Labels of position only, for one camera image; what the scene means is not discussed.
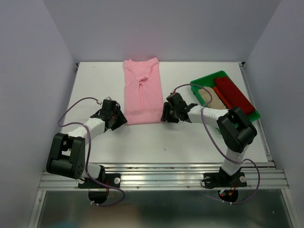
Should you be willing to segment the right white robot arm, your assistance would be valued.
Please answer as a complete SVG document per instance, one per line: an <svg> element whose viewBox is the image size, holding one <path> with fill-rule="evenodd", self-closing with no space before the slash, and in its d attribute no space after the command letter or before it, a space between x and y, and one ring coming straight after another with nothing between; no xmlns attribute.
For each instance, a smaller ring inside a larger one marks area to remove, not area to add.
<svg viewBox="0 0 304 228"><path fill-rule="evenodd" d="M220 167L219 181L230 185L240 171L243 158L249 145L257 136L257 130L239 107L231 109L212 109L195 103L187 104L179 93L172 93L166 98L161 116L162 122L203 124L212 143L224 157ZM223 153L212 138L208 126L219 129L227 151Z"/></svg>

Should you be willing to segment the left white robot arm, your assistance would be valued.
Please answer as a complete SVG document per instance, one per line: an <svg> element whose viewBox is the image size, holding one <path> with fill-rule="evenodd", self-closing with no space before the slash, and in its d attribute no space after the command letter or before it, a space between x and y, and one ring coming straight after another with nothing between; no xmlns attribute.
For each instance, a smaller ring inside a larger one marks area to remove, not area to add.
<svg viewBox="0 0 304 228"><path fill-rule="evenodd" d="M105 168L88 161L92 140L108 130L115 130L127 123L117 101L107 98L96 101L100 106L85 123L69 133L57 133L53 137L46 170L49 173L72 179L89 179L95 187L105 184Z"/></svg>

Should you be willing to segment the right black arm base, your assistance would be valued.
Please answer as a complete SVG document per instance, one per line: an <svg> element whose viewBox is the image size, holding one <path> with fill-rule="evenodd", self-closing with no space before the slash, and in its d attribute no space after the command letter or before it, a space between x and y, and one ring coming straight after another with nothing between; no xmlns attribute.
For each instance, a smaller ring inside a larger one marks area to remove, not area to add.
<svg viewBox="0 0 304 228"><path fill-rule="evenodd" d="M235 174L229 176L222 168L218 172L203 174L200 185L205 189L218 189L218 197L227 203L236 203L239 193L238 188L247 187L247 180L241 168Z"/></svg>

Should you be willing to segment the pink t-shirt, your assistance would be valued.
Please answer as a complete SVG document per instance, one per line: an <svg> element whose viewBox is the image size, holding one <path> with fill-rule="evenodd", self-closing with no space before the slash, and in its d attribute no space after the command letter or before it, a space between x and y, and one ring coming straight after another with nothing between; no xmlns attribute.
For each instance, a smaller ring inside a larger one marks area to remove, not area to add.
<svg viewBox="0 0 304 228"><path fill-rule="evenodd" d="M157 58L123 62L124 115L128 125L161 122L163 95Z"/></svg>

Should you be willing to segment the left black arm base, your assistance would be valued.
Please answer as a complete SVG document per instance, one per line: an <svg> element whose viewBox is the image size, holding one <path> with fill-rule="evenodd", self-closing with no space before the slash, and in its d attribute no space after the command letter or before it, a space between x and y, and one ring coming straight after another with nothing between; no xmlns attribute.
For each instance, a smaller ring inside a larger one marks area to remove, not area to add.
<svg viewBox="0 0 304 228"><path fill-rule="evenodd" d="M109 207L120 203L125 198L125 192L120 188L120 173L105 173L92 180L81 178L78 180L78 189L88 190L88 200L97 207Z"/></svg>

